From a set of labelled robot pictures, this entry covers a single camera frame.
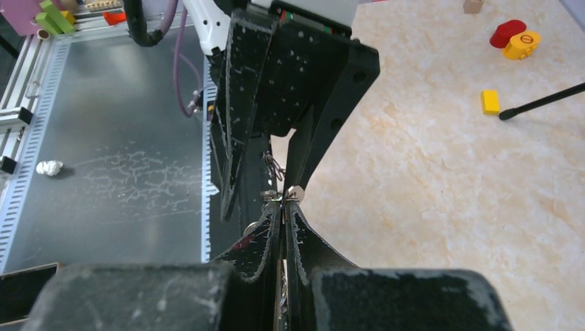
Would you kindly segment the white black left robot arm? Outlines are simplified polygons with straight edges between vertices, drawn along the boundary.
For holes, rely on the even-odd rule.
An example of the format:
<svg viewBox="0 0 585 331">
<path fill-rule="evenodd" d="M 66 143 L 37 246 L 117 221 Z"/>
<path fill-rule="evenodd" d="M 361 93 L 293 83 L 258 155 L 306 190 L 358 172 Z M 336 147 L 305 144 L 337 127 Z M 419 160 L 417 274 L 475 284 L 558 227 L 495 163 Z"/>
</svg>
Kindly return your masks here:
<svg viewBox="0 0 585 331">
<path fill-rule="evenodd" d="M 229 220 L 257 134 L 291 136 L 286 187 L 305 188 L 380 73 L 353 38 L 356 1 L 186 1 L 217 93 L 212 142 Z"/>
</svg>

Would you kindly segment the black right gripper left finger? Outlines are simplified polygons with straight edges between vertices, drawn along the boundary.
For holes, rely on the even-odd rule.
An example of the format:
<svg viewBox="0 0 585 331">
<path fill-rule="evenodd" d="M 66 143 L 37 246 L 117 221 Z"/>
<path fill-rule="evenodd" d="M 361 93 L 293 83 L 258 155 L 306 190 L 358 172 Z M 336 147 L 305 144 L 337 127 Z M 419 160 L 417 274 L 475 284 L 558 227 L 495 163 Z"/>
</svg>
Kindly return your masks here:
<svg viewBox="0 0 585 331">
<path fill-rule="evenodd" d="M 56 273 L 24 330 L 272 330 L 279 284 L 278 203 L 212 261 L 78 264 Z"/>
</svg>

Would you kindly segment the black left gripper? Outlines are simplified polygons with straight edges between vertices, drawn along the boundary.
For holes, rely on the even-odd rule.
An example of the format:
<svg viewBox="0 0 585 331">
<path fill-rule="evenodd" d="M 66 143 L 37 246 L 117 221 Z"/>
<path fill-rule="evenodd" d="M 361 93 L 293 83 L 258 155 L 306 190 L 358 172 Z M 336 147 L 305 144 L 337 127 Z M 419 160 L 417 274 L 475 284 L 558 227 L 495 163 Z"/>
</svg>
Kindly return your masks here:
<svg viewBox="0 0 585 331">
<path fill-rule="evenodd" d="M 289 140 L 285 189 L 308 182 L 380 73 L 379 52 L 352 28 L 291 10 L 233 1 L 215 103 L 221 216 L 228 222 L 250 136 Z"/>
</svg>

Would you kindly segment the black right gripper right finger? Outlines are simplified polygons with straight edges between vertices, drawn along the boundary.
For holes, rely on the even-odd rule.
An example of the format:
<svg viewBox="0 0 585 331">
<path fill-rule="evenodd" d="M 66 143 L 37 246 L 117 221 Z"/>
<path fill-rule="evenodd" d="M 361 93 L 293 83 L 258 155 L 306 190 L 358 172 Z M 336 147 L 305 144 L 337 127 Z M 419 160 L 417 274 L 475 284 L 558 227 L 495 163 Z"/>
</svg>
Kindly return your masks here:
<svg viewBox="0 0 585 331">
<path fill-rule="evenodd" d="M 291 330 L 511 330 L 494 287 L 472 270 L 367 269 L 285 207 Z"/>
</svg>

